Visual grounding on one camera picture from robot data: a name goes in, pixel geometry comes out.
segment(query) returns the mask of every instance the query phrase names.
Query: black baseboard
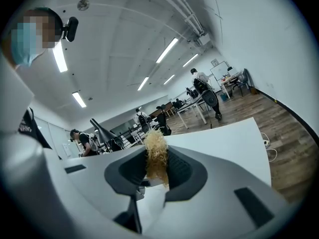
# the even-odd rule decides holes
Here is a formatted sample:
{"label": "black baseboard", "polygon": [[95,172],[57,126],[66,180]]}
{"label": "black baseboard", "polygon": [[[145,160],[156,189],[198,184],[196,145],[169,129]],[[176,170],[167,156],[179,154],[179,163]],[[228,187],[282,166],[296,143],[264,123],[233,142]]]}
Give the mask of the black baseboard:
{"label": "black baseboard", "polygon": [[311,137],[314,139],[315,143],[317,144],[317,146],[319,146],[319,137],[316,134],[316,132],[297,114],[295,113],[292,109],[288,108],[287,106],[285,106],[283,103],[281,103],[280,101],[274,99],[273,97],[267,95],[266,93],[262,92],[259,89],[256,89],[258,93],[263,94],[265,97],[269,98],[270,100],[272,100],[273,102],[279,104],[282,108],[284,108],[286,111],[288,111],[296,120],[299,121],[299,123],[301,125],[303,125],[303,127],[307,130],[307,132],[311,135]]}

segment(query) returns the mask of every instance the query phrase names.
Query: wooden floor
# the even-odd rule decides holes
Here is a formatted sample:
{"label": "wooden floor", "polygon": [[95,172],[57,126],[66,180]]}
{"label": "wooden floor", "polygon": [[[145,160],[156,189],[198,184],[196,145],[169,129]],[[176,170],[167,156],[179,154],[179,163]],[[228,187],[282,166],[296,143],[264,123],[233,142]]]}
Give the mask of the wooden floor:
{"label": "wooden floor", "polygon": [[[244,88],[243,94],[244,97],[241,97],[240,91],[236,90],[232,99],[226,102],[218,97],[223,118],[218,122],[215,112],[210,112],[213,128],[254,117],[260,132],[269,137],[270,147],[278,152],[276,160],[270,163],[272,187],[289,202],[302,199],[317,168],[318,146],[304,127],[281,106],[262,94],[252,95]],[[172,135],[210,129],[206,110],[202,113],[207,124],[190,110],[182,114],[189,129],[185,128],[178,115],[171,116],[167,124]],[[274,157],[275,154],[270,155],[269,160]]]}

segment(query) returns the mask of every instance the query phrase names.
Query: blue surgical mask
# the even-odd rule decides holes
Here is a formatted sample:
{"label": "blue surgical mask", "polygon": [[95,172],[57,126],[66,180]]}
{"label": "blue surgical mask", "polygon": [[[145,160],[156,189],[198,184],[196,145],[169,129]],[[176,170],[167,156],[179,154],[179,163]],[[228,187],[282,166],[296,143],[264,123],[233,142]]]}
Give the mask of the blue surgical mask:
{"label": "blue surgical mask", "polygon": [[42,36],[36,34],[35,23],[18,23],[17,29],[11,31],[11,54],[17,65],[30,67],[43,50]]}

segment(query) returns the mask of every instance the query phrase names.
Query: whiteboard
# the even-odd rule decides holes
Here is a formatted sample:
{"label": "whiteboard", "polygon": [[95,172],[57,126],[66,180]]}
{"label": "whiteboard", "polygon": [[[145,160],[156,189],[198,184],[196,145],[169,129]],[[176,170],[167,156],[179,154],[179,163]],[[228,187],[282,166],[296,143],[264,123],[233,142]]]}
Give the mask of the whiteboard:
{"label": "whiteboard", "polygon": [[223,75],[228,73],[227,69],[228,69],[228,66],[225,63],[225,61],[223,61],[217,66],[215,66],[214,68],[210,69],[210,71],[213,73],[216,80],[220,80],[221,78],[223,78]]}

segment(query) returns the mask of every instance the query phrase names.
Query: fluorescent light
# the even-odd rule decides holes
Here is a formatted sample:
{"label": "fluorescent light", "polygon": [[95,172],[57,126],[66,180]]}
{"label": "fluorescent light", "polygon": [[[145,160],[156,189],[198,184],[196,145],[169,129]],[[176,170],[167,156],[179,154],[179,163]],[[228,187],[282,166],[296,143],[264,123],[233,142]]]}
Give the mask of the fluorescent light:
{"label": "fluorescent light", "polygon": [[142,89],[142,87],[144,86],[144,84],[146,83],[146,81],[148,81],[149,77],[145,77],[145,79],[143,80],[142,84],[140,85],[138,91],[140,91]]}
{"label": "fluorescent light", "polygon": [[171,78],[173,78],[175,76],[175,74],[173,74],[167,81],[164,82],[164,85],[170,81]]}
{"label": "fluorescent light", "polygon": [[184,65],[183,65],[183,67],[184,66],[186,66],[190,61],[192,61],[195,57],[197,57],[198,56],[198,54],[196,54],[195,56],[193,56],[190,60],[188,60]]}
{"label": "fluorescent light", "polygon": [[166,56],[166,54],[168,54],[169,50],[173,48],[173,46],[178,42],[178,39],[174,38],[170,44],[168,45],[168,47],[163,51],[163,53],[161,54],[161,56],[159,56],[159,59],[156,61],[156,63],[159,63],[162,61],[162,59]]}
{"label": "fluorescent light", "polygon": [[85,103],[83,102],[78,92],[74,92],[72,93],[72,95],[82,108],[86,107]]}
{"label": "fluorescent light", "polygon": [[59,41],[58,44],[53,48],[53,54],[60,72],[67,71],[68,68],[66,67],[66,64],[65,64],[61,41]]}

